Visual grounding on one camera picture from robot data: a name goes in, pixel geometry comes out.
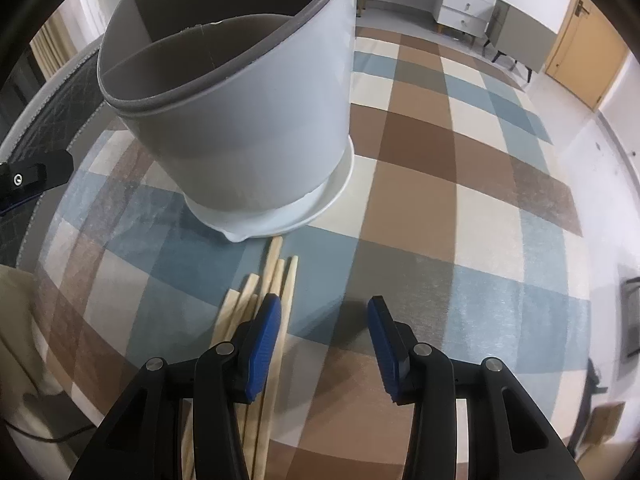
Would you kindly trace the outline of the checkered plaid rug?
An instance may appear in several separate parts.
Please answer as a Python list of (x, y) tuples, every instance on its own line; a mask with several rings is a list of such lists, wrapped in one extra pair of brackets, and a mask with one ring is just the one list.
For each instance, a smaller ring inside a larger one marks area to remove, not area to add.
[[(588, 257), (532, 102), (495, 65), (398, 32), (360, 29), (354, 63), (352, 178), (281, 247), (298, 268), (267, 477), (399, 477), (411, 411), (381, 382), (375, 295), (450, 358), (502, 359), (568, 438), (587, 373)], [(38, 351), (99, 422), (151, 356), (208, 347), (224, 295), (262, 272), (267, 247), (201, 224), (134, 136), (108, 127), (39, 258)]]

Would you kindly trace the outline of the wooden door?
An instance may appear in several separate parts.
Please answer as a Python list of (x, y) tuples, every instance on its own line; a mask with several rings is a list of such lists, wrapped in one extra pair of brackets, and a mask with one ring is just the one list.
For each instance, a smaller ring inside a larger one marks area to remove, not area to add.
[(626, 42), (591, 0), (570, 0), (546, 74), (596, 110), (628, 54)]

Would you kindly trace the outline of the beige curtain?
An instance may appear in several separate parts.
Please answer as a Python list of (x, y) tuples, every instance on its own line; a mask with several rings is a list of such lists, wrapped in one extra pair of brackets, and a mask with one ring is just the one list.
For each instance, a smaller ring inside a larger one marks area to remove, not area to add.
[(44, 22), (29, 45), (45, 80), (51, 79), (77, 54), (70, 32), (58, 11)]

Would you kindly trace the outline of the white utensil holder cup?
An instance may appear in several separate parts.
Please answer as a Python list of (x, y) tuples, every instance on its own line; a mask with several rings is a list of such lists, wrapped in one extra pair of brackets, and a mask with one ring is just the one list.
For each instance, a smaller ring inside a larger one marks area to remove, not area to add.
[(352, 176), (356, 0), (120, 0), (105, 101), (230, 242), (326, 212)]

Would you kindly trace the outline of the grey nightstand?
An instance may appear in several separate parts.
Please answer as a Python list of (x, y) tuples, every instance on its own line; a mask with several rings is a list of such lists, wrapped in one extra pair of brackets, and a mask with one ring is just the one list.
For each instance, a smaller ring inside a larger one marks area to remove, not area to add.
[(496, 0), (486, 29), (483, 48), (490, 44), (496, 49), (492, 59), (500, 56), (512, 58), (514, 64), (522, 64), (527, 70), (527, 81), (533, 73), (544, 68), (558, 34), (529, 14), (503, 0)]

